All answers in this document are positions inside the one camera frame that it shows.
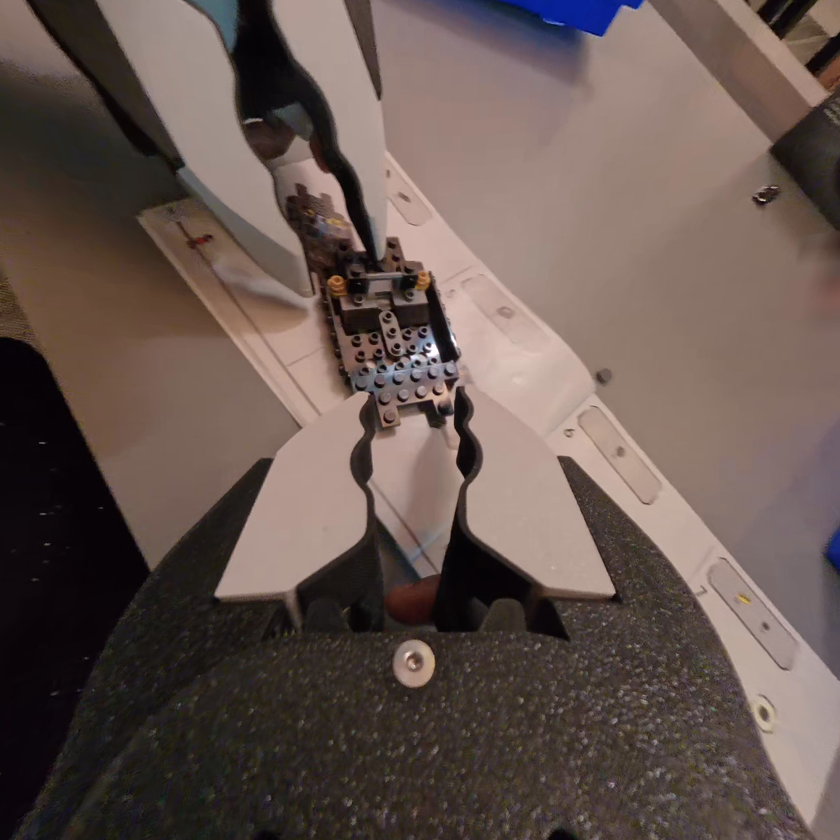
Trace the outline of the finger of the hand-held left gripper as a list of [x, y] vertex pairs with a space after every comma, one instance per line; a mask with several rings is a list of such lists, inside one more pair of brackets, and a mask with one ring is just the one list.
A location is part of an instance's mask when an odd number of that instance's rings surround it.
[[312, 282], [268, 168], [246, 139], [233, 52], [235, 1], [103, 1], [99, 8], [181, 161], [177, 176], [287, 296]]
[[290, 89], [308, 115], [372, 261], [386, 251], [382, 107], [342, 1], [275, 1], [272, 17], [290, 66]]

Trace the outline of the white instruction booklet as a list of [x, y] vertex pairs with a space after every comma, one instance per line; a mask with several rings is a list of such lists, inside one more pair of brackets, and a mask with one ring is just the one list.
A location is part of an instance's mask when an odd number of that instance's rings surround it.
[[[388, 233], [444, 266], [438, 282], [468, 382], [572, 457], [663, 551], [721, 637], [767, 739], [794, 739], [838, 709], [837, 680], [595, 395], [582, 361], [463, 244], [385, 156]], [[139, 222], [278, 401], [306, 425], [343, 398], [325, 317], [236, 287], [253, 261], [195, 198]]]

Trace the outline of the person's black speckled clothing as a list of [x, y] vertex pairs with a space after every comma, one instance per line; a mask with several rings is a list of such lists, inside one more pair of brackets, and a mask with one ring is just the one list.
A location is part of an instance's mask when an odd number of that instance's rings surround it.
[[1, 838], [149, 569], [46, 360], [1, 340]]

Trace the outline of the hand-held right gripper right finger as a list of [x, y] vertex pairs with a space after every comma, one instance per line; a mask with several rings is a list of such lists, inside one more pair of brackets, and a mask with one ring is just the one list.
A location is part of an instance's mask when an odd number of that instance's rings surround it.
[[455, 620], [475, 602], [517, 602], [534, 621], [549, 600], [609, 602], [616, 587], [559, 457], [516, 414], [458, 387]]

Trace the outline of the large blue plastic bin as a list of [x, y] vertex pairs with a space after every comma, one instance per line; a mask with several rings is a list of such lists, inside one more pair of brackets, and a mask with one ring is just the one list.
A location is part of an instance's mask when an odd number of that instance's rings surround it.
[[639, 9], [644, 1], [501, 1], [548, 25], [603, 37], [623, 8]]

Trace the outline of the black textured object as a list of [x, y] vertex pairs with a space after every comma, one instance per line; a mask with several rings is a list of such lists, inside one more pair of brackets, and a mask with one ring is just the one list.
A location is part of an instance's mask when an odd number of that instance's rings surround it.
[[839, 89], [773, 143], [770, 154], [839, 230]]

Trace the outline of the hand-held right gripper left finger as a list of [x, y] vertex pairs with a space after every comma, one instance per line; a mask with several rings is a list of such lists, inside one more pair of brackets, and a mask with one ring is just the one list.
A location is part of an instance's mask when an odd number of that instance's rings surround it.
[[279, 602], [296, 628], [312, 604], [361, 610], [377, 588], [371, 444], [377, 411], [362, 392], [276, 453], [217, 583], [220, 602]]

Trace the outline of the black lego model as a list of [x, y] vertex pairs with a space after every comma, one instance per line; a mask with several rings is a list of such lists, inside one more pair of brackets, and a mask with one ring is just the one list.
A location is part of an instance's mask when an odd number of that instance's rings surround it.
[[350, 238], [331, 238], [313, 263], [324, 320], [343, 382], [372, 395], [379, 427], [422, 413], [443, 427], [455, 411], [460, 379], [457, 344], [434, 274], [386, 240], [375, 261]]

